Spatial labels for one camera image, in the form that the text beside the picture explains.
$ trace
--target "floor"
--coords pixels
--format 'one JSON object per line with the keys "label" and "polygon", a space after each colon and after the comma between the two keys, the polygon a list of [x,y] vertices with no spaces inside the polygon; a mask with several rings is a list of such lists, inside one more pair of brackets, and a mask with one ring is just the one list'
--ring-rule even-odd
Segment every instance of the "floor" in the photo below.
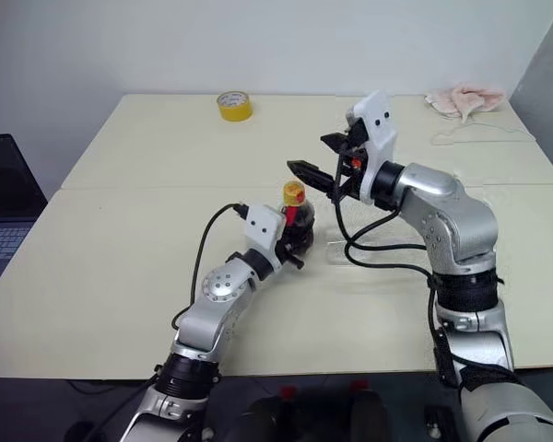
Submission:
{"label": "floor", "polygon": [[[524,371],[522,378],[553,409],[553,369]],[[428,404],[450,406],[465,441],[456,392],[441,386],[432,373],[223,378],[212,391],[208,420],[220,440],[250,403],[278,395],[283,386],[331,395],[348,389],[357,379],[367,380],[382,397],[393,441],[433,440],[424,425],[424,407]],[[84,382],[76,385],[91,391],[107,389]],[[120,385],[107,393],[86,395],[60,379],[0,379],[0,442],[62,442],[71,424],[79,420],[99,421],[134,389]],[[109,441],[119,439],[138,403],[139,398],[111,421],[107,427]]]}

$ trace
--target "bottle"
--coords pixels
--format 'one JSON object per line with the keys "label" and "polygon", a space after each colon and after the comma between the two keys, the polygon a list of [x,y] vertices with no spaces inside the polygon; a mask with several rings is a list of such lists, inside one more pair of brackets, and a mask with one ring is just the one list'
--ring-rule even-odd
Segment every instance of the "bottle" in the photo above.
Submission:
{"label": "bottle", "polygon": [[303,255],[313,244],[315,211],[305,198],[305,187],[299,181],[289,181],[283,186],[283,205],[280,209],[287,223],[283,242],[293,255]]}

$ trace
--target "yellow bottle cap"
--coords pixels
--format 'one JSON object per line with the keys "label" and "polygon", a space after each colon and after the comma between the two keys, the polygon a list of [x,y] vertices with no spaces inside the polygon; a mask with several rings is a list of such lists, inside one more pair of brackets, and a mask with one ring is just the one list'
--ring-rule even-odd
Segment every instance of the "yellow bottle cap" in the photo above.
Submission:
{"label": "yellow bottle cap", "polygon": [[283,186],[283,204],[299,207],[305,203],[305,187],[299,181],[289,181]]}

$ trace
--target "silver robotic arm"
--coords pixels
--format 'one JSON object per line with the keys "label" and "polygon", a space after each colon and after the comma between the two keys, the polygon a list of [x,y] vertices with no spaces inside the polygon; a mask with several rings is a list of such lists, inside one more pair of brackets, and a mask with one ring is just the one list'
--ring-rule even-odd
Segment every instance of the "silver robotic arm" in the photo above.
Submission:
{"label": "silver robotic arm", "polygon": [[242,312],[266,277],[284,261],[302,262],[288,252],[281,237],[285,217],[265,205],[241,205],[249,249],[202,280],[199,296],[180,320],[171,352],[159,369],[122,442],[196,442],[208,439],[203,419],[209,391],[219,382],[218,364]]}
{"label": "silver robotic arm", "polygon": [[339,155],[343,184],[305,161],[289,161],[289,168],[334,204],[350,196],[398,211],[424,239],[437,370],[441,382],[460,389],[470,440],[553,442],[553,412],[513,373],[491,210],[447,173],[392,162],[397,133],[382,92],[350,109],[347,121],[346,134],[322,137]]}

